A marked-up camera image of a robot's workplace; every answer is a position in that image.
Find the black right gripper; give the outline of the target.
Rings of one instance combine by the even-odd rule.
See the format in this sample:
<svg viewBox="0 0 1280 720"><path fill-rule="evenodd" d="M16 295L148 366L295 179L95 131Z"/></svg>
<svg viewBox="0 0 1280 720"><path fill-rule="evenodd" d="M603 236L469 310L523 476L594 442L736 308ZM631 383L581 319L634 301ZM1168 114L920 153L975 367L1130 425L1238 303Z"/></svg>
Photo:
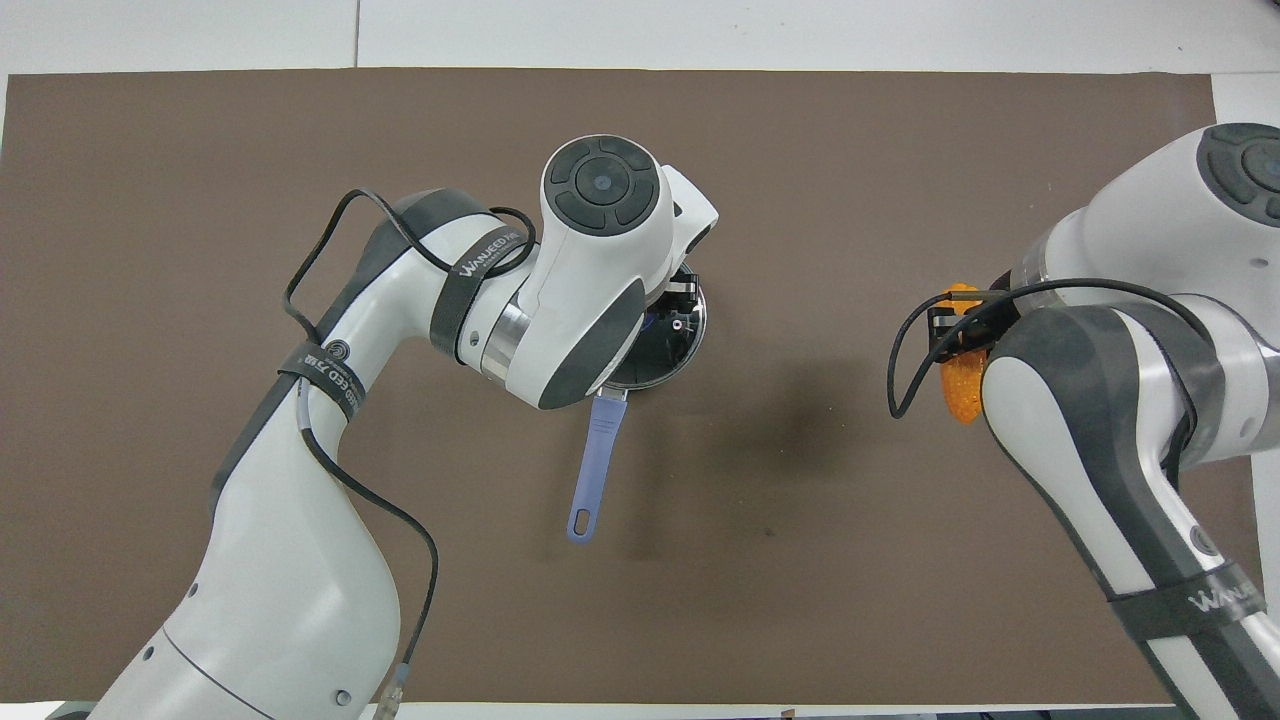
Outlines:
<svg viewBox="0 0 1280 720"><path fill-rule="evenodd" d="M963 333L947 340L954 327L968 320ZM940 301L927 310L929 357L932 363L947 363L966 352L965 348L989 348L1021 318L1016 304L1007 295L992 297L965 310L963 302Z"/></svg>

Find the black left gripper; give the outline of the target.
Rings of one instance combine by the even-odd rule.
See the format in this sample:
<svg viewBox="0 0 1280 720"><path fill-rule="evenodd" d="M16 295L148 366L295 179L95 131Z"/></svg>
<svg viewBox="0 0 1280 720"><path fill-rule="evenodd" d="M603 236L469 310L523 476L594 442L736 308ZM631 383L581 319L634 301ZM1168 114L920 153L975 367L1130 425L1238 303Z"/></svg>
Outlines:
<svg viewBox="0 0 1280 720"><path fill-rule="evenodd" d="M698 305L700 297L699 275L687 264L681 264L660 290L655 305ZM671 318L671 331L675 333L691 333L692 316L689 314L675 314Z"/></svg>

